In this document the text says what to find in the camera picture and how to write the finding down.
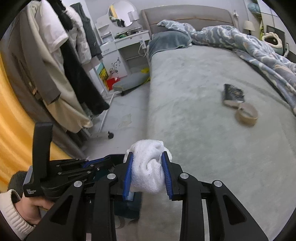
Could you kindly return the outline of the left hand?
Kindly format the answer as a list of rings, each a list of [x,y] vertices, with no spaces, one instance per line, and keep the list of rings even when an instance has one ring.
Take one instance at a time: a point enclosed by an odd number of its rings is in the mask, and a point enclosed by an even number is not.
[[[54,202],[44,197],[25,197],[14,204],[19,215],[29,224],[37,225],[41,220],[39,208],[49,210],[54,205]]]

